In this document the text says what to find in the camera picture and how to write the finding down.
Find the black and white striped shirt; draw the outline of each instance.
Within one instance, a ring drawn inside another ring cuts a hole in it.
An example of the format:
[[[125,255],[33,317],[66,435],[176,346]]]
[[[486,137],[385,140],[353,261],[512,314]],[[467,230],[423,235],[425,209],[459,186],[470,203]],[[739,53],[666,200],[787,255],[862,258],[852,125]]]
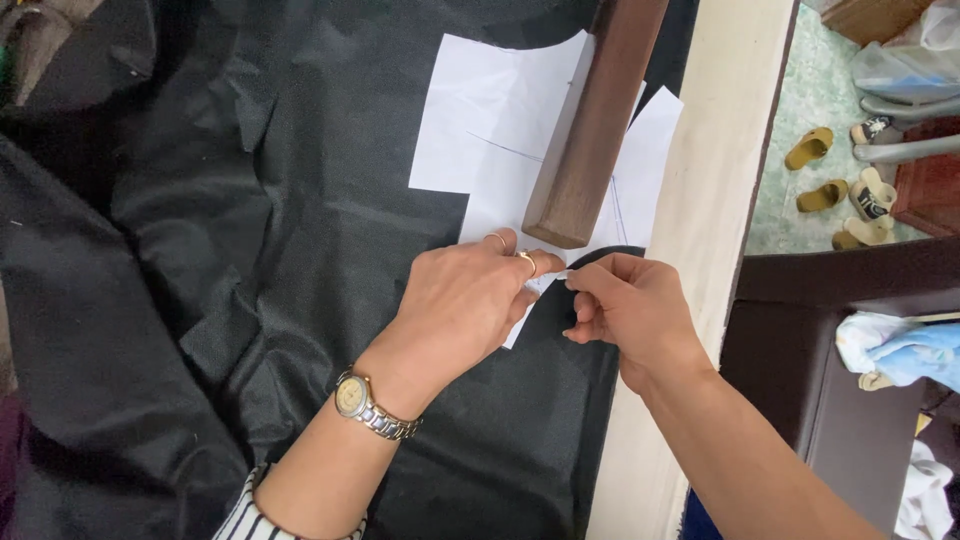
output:
[[[269,463],[264,463],[253,469],[247,477],[247,482],[244,483],[240,501],[233,507],[227,520],[220,526],[220,530],[213,535],[213,540],[300,540],[299,536],[294,536],[271,523],[253,502],[253,489],[260,485],[270,472],[270,466]],[[344,540],[360,540],[366,529],[367,518],[364,517],[353,534]]]

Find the hand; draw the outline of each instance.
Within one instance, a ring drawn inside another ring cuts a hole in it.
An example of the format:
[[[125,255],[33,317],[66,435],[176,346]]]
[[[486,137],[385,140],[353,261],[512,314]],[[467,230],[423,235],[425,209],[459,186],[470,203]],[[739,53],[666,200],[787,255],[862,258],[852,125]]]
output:
[[[577,324],[564,335],[618,346],[620,375],[634,392],[651,375],[713,370],[672,266],[614,253],[571,272],[566,287],[581,292]]]
[[[420,416],[448,384],[503,345],[538,298],[523,286],[527,280],[565,268],[561,258],[536,250],[535,274],[529,260],[512,257],[515,249],[516,233],[500,229],[414,259],[396,319],[355,366],[372,378],[385,409],[407,420]]]

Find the watch face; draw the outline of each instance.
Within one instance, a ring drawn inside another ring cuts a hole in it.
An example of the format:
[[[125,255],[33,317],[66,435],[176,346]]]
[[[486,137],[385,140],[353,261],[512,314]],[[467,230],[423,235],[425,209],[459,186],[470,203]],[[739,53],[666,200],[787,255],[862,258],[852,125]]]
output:
[[[337,409],[345,416],[355,416],[366,401],[367,389],[357,377],[350,377],[337,387]]]

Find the black fabric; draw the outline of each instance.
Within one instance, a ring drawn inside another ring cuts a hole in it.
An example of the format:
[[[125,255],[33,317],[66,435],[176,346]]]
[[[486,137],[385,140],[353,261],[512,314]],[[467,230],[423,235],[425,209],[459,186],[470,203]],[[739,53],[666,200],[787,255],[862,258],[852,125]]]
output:
[[[696,3],[671,2],[652,88],[679,91]],[[23,537],[211,535],[457,240],[468,197],[406,186],[443,33],[542,47],[595,8],[106,0],[3,120],[30,153],[0,140]],[[572,321],[551,287],[441,394],[368,538],[584,535],[616,352]]]

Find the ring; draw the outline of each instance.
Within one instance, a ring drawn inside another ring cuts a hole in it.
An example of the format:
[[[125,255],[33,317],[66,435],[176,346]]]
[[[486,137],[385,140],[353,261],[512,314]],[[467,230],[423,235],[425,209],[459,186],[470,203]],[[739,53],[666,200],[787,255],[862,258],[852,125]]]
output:
[[[504,240],[503,236],[497,233],[487,234],[487,236],[484,236],[484,238],[487,238],[488,236],[496,236],[497,238],[500,238],[500,241],[503,242],[503,255],[507,255],[507,240]]]
[[[534,260],[534,257],[533,257],[532,255],[530,255],[530,252],[529,252],[529,251],[527,251],[527,250],[520,250],[520,251],[516,252],[516,255],[515,255],[514,257],[520,257],[520,258],[525,258],[525,259],[529,260],[529,261],[530,261],[530,264],[533,264],[533,265],[534,265],[534,273],[531,274],[530,277],[532,278],[532,277],[534,277],[534,276],[537,275],[537,262]]]

